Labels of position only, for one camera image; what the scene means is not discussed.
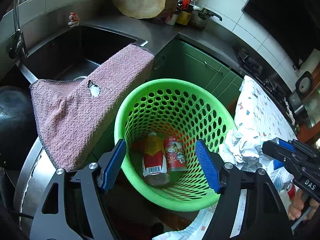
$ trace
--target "green cabinet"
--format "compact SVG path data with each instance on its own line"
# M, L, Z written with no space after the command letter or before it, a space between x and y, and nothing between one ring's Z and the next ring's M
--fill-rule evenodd
M192 45L175 39L155 59L149 80L175 78L206 89L225 107L239 97L243 78L214 57Z

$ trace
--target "human hand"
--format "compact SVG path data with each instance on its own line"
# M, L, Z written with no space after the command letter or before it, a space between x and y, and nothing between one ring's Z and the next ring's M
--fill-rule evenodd
M304 207L302 195L303 195L303 190L298 189L296 195L294 196L294 198L291 201L291 204L288 209L288 217L290 220L295 220L301 216L301 211ZM311 212L307 215L305 220L310 220L312 218L312 216L315 214L315 212L319 206L319 203L317 201L315 201L314 199L311 199L310 206L312 206L313 208L312 208Z

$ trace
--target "kitchen sink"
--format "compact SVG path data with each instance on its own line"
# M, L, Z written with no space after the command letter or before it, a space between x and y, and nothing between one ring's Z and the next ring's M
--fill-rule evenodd
M24 60L38 79L69 81L88 76L130 43L146 41L105 28L80 25L41 45Z

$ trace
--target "bottle cap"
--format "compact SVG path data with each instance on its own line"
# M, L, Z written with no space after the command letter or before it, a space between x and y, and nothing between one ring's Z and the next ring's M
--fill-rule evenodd
M157 136L157 134L155 132L150 132L148 136Z

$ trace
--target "perforated basket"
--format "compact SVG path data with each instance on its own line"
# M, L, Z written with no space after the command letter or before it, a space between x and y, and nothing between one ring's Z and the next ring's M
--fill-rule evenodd
M196 211L218 201L209 188L195 153L202 138L211 151L218 151L230 129L236 129L225 107L209 92L189 82L158 79L132 91L123 101L115 125L115 142L127 142L122 170L130 183L148 200L167 209ZM137 138L149 132L181 138L187 171L170 174L169 187L157 189L142 179L142 156L131 150Z

